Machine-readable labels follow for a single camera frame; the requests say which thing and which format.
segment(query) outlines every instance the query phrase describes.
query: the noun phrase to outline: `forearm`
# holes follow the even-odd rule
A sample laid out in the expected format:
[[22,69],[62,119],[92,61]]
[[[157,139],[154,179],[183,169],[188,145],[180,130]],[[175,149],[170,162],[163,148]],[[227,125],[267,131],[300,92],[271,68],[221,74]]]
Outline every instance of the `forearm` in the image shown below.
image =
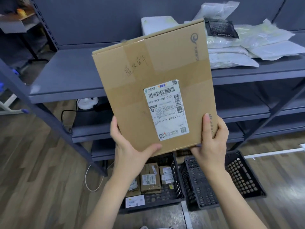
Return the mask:
[[86,220],[83,229],[111,229],[129,185],[128,180],[122,180],[113,175],[106,183],[101,198]]
[[208,181],[217,196],[230,228],[266,229],[266,226],[238,192],[230,175],[225,170],[218,171],[217,174],[210,177]]

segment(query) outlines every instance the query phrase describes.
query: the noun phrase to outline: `black package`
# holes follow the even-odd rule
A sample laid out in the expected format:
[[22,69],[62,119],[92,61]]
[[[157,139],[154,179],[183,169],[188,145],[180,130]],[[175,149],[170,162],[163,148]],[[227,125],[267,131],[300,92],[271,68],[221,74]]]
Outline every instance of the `black package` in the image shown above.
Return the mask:
[[232,21],[221,19],[204,19],[208,36],[239,38]]

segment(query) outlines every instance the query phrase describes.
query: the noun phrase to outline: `white cable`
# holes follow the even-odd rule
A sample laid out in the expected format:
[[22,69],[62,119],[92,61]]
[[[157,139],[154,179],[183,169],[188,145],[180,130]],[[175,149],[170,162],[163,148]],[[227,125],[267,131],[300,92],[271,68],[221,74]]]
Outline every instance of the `white cable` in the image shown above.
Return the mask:
[[101,184],[102,184],[102,182],[103,182],[103,180],[104,180],[104,177],[102,178],[101,183],[99,184],[99,186],[98,186],[95,190],[89,189],[89,187],[88,187],[88,185],[87,185],[87,181],[86,181],[86,176],[87,176],[87,173],[88,173],[88,170],[89,170],[90,167],[91,167],[91,165],[89,165],[89,167],[88,167],[88,169],[87,169],[87,171],[86,171],[86,173],[85,173],[85,185],[86,185],[87,189],[88,189],[90,192],[96,192],[96,191],[99,189],[99,187],[101,186]]

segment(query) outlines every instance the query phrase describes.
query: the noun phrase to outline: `left hand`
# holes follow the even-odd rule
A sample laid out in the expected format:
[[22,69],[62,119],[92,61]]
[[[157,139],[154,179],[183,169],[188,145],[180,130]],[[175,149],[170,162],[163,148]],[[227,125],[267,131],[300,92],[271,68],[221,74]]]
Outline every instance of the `left hand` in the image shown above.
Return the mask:
[[126,140],[117,127],[116,117],[113,116],[110,124],[110,135],[116,142],[113,177],[128,182],[128,185],[140,174],[148,158],[162,148],[161,144],[152,144],[143,152],[135,150]]

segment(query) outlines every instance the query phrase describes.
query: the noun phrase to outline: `shelf post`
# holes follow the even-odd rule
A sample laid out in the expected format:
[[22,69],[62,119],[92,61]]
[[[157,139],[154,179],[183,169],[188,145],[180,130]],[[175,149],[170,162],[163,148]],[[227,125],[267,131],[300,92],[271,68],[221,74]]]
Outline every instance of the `shelf post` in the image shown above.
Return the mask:
[[301,95],[304,91],[305,91],[305,78],[303,78],[291,90],[291,92],[288,95],[282,98],[277,105],[275,105],[272,109],[269,110],[270,111],[269,118],[260,119],[259,122],[244,135],[244,140],[234,144],[230,149],[230,151],[236,150],[245,142],[247,142],[247,140],[249,140],[252,135],[254,135],[259,129],[265,127],[266,124],[268,124],[274,117],[276,117],[287,105],[289,105],[292,101],[298,98],[298,96]]
[[72,136],[61,125],[61,122],[52,114],[52,112],[44,104],[32,104],[28,95],[30,93],[27,87],[17,77],[13,71],[0,59],[0,80],[10,89],[19,99],[21,99],[40,119],[42,119],[52,130],[57,133],[72,146],[83,158],[87,160],[89,165],[103,176],[107,176],[107,167],[100,165],[92,160],[91,155],[80,143],[73,143]]

